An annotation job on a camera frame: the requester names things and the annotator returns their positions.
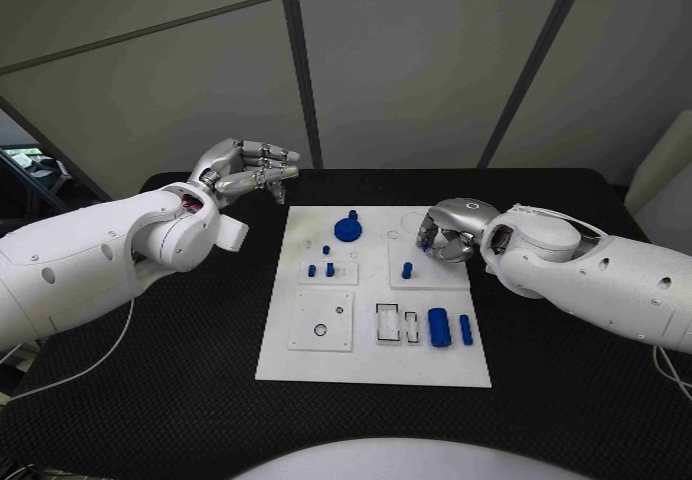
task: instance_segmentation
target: black table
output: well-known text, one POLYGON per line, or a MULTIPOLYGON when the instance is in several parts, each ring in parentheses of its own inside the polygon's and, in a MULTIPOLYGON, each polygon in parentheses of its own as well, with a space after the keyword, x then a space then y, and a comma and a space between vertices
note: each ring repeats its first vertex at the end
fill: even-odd
MULTIPOLYGON (((185 178, 159 175, 145 188, 185 178)), ((590 170, 305 171, 288 188, 292 205, 520 202, 645 240, 590 170)), ((256 381, 288 212, 266 192, 228 208, 252 227, 243 252, 215 249, 194 272, 161 280, 99 369, 9 404, 2 453, 96 476, 224 478, 311 445, 407 436, 491 446, 595 478, 690 478, 692 405, 655 372, 652 348, 511 293, 481 258, 469 274, 492 389, 256 381)), ((21 391, 102 358, 126 313, 50 340, 21 391)), ((674 361, 691 371, 687 356, 674 361)))

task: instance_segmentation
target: small blue part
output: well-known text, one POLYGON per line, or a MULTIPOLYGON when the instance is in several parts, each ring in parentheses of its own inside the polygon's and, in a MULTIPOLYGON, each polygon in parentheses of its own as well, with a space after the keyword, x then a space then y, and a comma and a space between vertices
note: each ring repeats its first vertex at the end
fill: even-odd
POLYGON ((430 342, 435 347, 452 345, 450 322, 448 321, 448 310, 432 308, 429 310, 430 342))
POLYGON ((358 221, 358 213, 355 210, 350 212, 350 217, 342 218, 335 225, 335 236, 342 242, 352 242, 361 237, 364 227, 358 221))
POLYGON ((472 324, 469 323, 469 315, 461 315, 459 321, 462 322, 462 339, 465 340, 465 345, 474 345, 472 324))
POLYGON ((401 278, 406 278, 409 280, 412 278, 413 271, 414 271, 414 264, 412 262, 407 262, 404 264, 404 271, 401 272, 401 278))

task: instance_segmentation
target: silver robotic hand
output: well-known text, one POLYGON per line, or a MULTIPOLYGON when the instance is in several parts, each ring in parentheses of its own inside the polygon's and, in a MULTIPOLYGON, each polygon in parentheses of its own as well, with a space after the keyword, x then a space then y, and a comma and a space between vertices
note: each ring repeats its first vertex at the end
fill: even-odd
POLYGON ((440 202, 422 224, 417 245, 442 261, 475 250, 488 273, 528 298, 613 333, 692 353, 692 257, 609 235, 569 215, 515 205, 504 214, 485 202, 440 202), (574 224, 593 233, 583 234, 574 224), (448 244, 435 246, 442 233, 448 244))
POLYGON ((237 252, 249 226, 220 209, 282 181, 301 158, 228 139, 203 155, 187 183, 37 222, 0 238, 0 350, 77 327, 191 271, 214 246, 237 252))

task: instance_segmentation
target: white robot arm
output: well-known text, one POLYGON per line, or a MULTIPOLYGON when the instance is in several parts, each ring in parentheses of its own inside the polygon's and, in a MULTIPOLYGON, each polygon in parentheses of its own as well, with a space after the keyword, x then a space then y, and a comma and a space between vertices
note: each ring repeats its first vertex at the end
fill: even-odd
POLYGON ((0 239, 0 350, 94 320, 214 247, 237 252, 249 226, 220 213, 282 180, 301 155, 233 139, 204 154, 187 183, 31 224, 0 239))
POLYGON ((517 294, 549 299, 628 338, 692 353, 692 257, 683 253, 608 235, 551 210, 515 205, 501 214, 468 198, 430 209, 417 244, 450 262, 478 249, 487 271, 517 294), (448 243, 436 246, 440 229, 448 243))

